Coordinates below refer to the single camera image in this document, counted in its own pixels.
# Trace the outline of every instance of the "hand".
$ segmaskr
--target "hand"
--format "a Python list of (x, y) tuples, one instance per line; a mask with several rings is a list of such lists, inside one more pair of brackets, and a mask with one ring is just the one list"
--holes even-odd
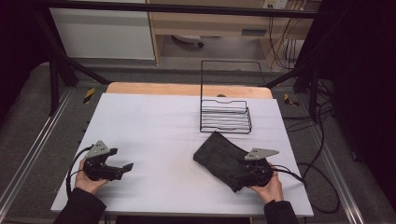
[(84, 171), (82, 171), (82, 168), (84, 167), (84, 161), (85, 159), (79, 162), (78, 169), (80, 170), (80, 172), (78, 172), (76, 176), (75, 188), (83, 189), (91, 194), (95, 194), (99, 190), (99, 188), (101, 188), (108, 182), (108, 180), (100, 179), (98, 181), (93, 181), (89, 177), (87, 177)]
[(270, 182), (266, 186), (252, 186), (250, 188), (259, 194), (264, 203), (269, 203), (272, 200), (276, 202), (283, 201), (282, 183), (279, 181), (277, 171), (274, 171)]

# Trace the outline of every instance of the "white tabletop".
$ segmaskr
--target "white tabletop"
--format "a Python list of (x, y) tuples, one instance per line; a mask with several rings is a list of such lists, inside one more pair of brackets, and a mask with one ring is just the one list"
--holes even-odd
[[(227, 99), (247, 101), (253, 128), (249, 134), (224, 136), (246, 151), (253, 147), (279, 150), (268, 161), (299, 175), (276, 100)], [(262, 217), (263, 203), (256, 193), (247, 188), (233, 193), (192, 159), (210, 135), (199, 131), (199, 103), (199, 96), (102, 95), (78, 151), (103, 140), (108, 147), (119, 149), (118, 154), (107, 159), (107, 165), (134, 163), (133, 170), (122, 180), (109, 182), (97, 193), (108, 213)], [(285, 200), (291, 202), (295, 214), (313, 216), (304, 185), (290, 175), (281, 173), (279, 178)], [(66, 202), (63, 183), (51, 210), (60, 212)]]

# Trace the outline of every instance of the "black jacket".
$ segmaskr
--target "black jacket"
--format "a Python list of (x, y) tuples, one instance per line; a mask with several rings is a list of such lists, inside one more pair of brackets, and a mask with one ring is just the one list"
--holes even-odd
[[(54, 224), (97, 224), (106, 206), (94, 195), (74, 189), (64, 210), (55, 219)], [(289, 202), (271, 201), (264, 206), (268, 224), (298, 223)]]
[(106, 206), (93, 194), (74, 189), (54, 224), (98, 224)]

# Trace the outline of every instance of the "wire rack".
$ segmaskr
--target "wire rack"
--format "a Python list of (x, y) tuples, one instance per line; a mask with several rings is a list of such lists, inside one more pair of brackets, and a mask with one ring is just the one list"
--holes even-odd
[(230, 101), (226, 97), (219, 97), (216, 100), (213, 98), (204, 99), (203, 95), (205, 84), (234, 84), (224, 80), (208, 81), (204, 79), (204, 63), (213, 62), (241, 63), (231, 61), (202, 61), (200, 132), (212, 133), (216, 131), (220, 133), (250, 133), (252, 129), (252, 124), (250, 112), (248, 109), (248, 103), (246, 101)]

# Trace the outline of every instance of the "black fabric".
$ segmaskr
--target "black fabric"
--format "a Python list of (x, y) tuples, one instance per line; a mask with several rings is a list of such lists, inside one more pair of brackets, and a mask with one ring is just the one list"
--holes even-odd
[(237, 192), (241, 187), (234, 178), (249, 173), (247, 167), (240, 163), (247, 154), (220, 133), (213, 132), (194, 153), (193, 159)]
[(264, 206), (264, 213), (268, 224), (298, 224), (290, 202), (271, 201)]
[(105, 204), (82, 189), (74, 189), (54, 224), (98, 224)]

